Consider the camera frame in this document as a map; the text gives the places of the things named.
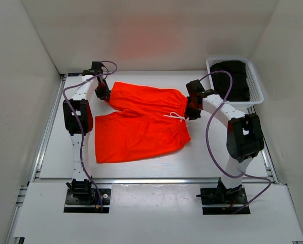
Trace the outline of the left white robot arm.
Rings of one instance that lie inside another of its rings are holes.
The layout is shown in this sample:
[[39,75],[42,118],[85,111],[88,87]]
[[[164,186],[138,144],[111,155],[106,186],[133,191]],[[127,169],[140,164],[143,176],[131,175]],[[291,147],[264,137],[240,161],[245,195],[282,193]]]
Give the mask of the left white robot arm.
[[102,206],[103,196],[89,170],[88,142],[94,125],[89,101],[92,95],[102,101],[110,99],[111,90],[106,78],[113,72],[105,63],[106,60],[92,62],[91,68],[81,73],[79,84],[62,91],[64,124],[72,142],[74,162],[72,182],[67,186],[71,194],[84,204],[94,203],[97,206]]

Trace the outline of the orange shorts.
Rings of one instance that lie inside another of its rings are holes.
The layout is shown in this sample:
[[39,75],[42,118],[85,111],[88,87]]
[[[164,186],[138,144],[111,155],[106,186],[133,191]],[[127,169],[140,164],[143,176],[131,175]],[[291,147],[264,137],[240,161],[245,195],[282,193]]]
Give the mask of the orange shorts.
[[115,112],[95,117],[97,163],[167,155],[189,141],[187,97],[171,88],[115,82],[107,102]]

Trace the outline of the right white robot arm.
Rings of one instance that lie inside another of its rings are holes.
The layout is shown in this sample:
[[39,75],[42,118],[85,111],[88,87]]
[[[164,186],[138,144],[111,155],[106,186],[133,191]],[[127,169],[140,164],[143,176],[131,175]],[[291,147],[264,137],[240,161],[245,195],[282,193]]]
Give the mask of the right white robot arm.
[[229,203],[242,187],[242,177],[250,162],[264,148],[264,139],[260,119],[255,113],[245,114],[225,103],[214,90],[205,90],[199,80],[186,84],[189,96],[185,116],[200,118],[202,110],[219,120],[226,128],[226,148],[229,159],[225,172],[218,180],[217,198]]

